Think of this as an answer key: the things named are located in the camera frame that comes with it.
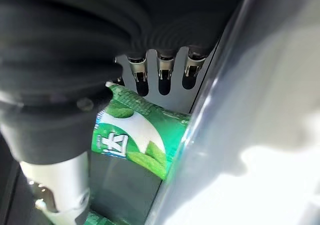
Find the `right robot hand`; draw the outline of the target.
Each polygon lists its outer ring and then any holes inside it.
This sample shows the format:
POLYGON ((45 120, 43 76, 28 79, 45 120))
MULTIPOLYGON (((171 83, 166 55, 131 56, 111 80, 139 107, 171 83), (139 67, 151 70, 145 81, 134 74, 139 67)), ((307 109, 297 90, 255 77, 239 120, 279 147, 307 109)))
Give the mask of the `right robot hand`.
POLYGON ((89 213, 89 154, 107 81, 150 49, 209 55, 241 0, 0 0, 0 132, 55 225, 89 213))

